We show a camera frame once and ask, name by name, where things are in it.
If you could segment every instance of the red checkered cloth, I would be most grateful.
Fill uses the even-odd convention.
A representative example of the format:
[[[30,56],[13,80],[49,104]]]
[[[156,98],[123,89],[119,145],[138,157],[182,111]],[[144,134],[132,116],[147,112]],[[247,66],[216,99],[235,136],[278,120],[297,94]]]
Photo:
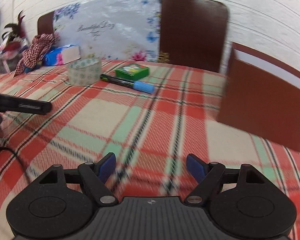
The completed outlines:
[[[22,59],[17,65],[14,77],[22,74],[26,67],[34,68],[35,64],[42,60],[43,56],[50,50],[54,41],[53,34],[36,35],[30,48],[22,53]]]
[[[131,63],[110,61],[103,63],[102,70],[114,75],[116,68]],[[224,76],[185,66],[139,64],[150,68],[142,81],[156,87],[152,95],[104,81],[70,86],[66,66],[41,67],[16,78],[0,75],[0,93],[53,104],[45,116],[2,114],[1,145],[15,150],[28,166],[31,180],[53,164],[74,169],[114,152],[116,171],[106,185],[120,199],[185,198],[197,186],[185,165],[189,153],[227,168],[250,163],[296,205],[290,238],[300,240],[300,153],[216,122]],[[5,212],[25,187],[15,157],[0,152],[0,240],[13,238]],[[76,184],[68,187],[80,190]]]

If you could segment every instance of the blue marker cap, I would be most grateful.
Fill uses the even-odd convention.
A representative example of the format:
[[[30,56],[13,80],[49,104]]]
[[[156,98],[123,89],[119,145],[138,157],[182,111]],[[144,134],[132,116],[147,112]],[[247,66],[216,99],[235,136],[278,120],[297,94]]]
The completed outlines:
[[[154,92],[154,85],[150,85],[141,81],[135,81],[133,89],[152,94]]]

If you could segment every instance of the tissue box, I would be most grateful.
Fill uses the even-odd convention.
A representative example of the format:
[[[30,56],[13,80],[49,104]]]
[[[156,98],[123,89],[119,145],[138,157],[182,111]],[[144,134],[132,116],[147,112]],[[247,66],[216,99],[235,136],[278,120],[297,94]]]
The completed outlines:
[[[80,59],[80,48],[77,45],[66,45],[53,49],[44,56],[46,66],[64,65]]]

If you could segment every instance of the metal screw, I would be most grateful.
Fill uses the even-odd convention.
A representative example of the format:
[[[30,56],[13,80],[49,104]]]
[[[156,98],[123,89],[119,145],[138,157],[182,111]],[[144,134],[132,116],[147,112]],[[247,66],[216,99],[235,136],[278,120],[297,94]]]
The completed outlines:
[[[148,204],[150,204],[150,205],[152,205],[152,204],[155,204],[155,203],[156,203],[156,201],[155,201],[154,199],[150,199],[150,200],[148,200],[147,202],[148,202]]]
[[[115,197],[113,196],[103,196],[100,198],[101,203],[103,204],[111,204],[115,201]]]
[[[191,204],[199,204],[202,202],[202,198],[199,196],[190,196],[187,198],[188,202]]]

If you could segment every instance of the black handheld tool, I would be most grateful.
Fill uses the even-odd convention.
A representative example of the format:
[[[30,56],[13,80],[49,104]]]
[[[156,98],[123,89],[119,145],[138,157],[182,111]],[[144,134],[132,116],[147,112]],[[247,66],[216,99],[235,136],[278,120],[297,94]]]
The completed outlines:
[[[296,220],[292,201],[249,164],[226,169],[190,154],[188,171],[199,183],[179,197],[124,197],[104,183],[116,159],[64,170],[55,164],[17,195],[7,207],[15,240],[288,240]],[[82,192],[67,183],[81,185]],[[237,183],[221,192],[223,184]]]
[[[50,102],[0,94],[0,113],[15,111],[29,114],[47,114],[51,109],[52,104]]]

